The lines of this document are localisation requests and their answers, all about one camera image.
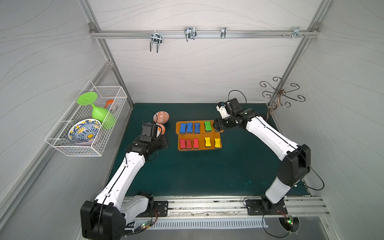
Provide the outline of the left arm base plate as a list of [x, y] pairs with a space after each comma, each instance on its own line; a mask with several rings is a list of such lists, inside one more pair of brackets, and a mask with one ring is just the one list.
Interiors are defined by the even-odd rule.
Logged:
[[152, 217], [163, 218], [168, 216], [168, 201], [154, 201], [154, 207], [152, 211]]

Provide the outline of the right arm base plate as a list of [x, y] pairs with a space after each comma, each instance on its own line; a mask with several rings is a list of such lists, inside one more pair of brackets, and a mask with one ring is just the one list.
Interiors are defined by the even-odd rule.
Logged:
[[247, 209], [249, 216], [265, 215], [288, 215], [288, 210], [284, 200], [277, 204], [270, 203], [267, 199], [243, 199], [243, 205]]

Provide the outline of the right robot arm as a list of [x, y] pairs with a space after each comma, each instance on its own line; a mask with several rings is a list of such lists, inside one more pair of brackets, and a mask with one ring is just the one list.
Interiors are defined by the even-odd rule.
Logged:
[[216, 106], [221, 117], [214, 120], [217, 131], [243, 128], [259, 138], [281, 161], [272, 185], [262, 195], [262, 210], [275, 209], [286, 194], [311, 171], [311, 149], [289, 140], [252, 109], [244, 109], [233, 98]]

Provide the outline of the wooden two-tier shelf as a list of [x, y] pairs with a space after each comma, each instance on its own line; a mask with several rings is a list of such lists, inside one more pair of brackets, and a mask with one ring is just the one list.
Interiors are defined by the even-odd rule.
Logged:
[[[212, 131], [211, 132], [206, 132], [205, 131], [205, 126], [204, 126], [204, 121], [211, 121], [211, 126], [212, 126]], [[222, 147], [223, 147], [223, 143], [222, 143], [222, 140], [221, 140], [221, 143], [222, 143], [222, 147], [220, 149], [216, 149], [215, 148], [215, 141], [214, 139], [215, 138], [220, 138], [221, 139], [221, 133], [223, 131], [220, 131], [220, 132], [216, 132], [215, 129], [214, 129], [214, 121], [213, 120], [204, 120], [204, 121], [180, 121], [180, 122], [177, 122], [176, 123], [176, 134], [178, 135], [178, 150], [180, 152], [191, 152], [191, 151], [206, 151], [206, 150], [220, 150]], [[194, 123], [200, 123], [201, 124], [201, 133], [200, 134], [184, 134], [184, 135], [181, 135], [179, 133], [179, 130], [180, 130], [180, 124], [181, 123], [188, 123], [188, 122], [192, 122], [193, 124]], [[206, 148], [205, 147], [205, 137], [210, 137], [211, 138], [211, 144], [212, 146], [210, 148]], [[191, 150], [187, 150], [187, 149], [184, 149], [184, 150], [180, 150], [179, 148], [179, 140], [180, 139], [191, 139], [192, 140], [192, 147], [193, 147], [193, 139], [199, 139], [199, 145], [200, 145], [200, 148], [199, 149], [191, 149]]]

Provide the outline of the green eraser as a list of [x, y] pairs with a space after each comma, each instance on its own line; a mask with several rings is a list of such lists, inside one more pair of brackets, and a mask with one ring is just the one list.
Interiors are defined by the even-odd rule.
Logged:
[[206, 132], [211, 132], [212, 131], [211, 121], [204, 121], [204, 126], [205, 126], [205, 131]]

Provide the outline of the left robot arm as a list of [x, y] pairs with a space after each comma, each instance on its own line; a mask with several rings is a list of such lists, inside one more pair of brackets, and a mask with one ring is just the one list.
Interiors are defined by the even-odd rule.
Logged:
[[168, 147], [163, 128], [158, 124], [143, 124], [142, 133], [126, 148], [124, 159], [106, 187], [93, 201], [81, 207], [82, 236], [89, 240], [119, 240], [141, 233], [155, 221], [150, 220], [136, 228], [128, 228], [137, 216], [151, 216], [155, 211], [152, 194], [138, 193], [123, 203], [128, 189], [149, 156]]

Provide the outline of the blue eraser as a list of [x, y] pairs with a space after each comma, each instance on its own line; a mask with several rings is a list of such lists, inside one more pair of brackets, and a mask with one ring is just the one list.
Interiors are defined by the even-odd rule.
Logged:
[[194, 132], [194, 124], [192, 122], [188, 122], [186, 126], [186, 133], [187, 134], [192, 134]]
[[186, 134], [186, 130], [187, 130], [187, 124], [186, 123], [181, 123], [180, 124], [180, 130], [179, 130], [179, 133], [181, 135], [184, 135]]
[[201, 124], [200, 123], [194, 123], [194, 134], [200, 134], [201, 133]]

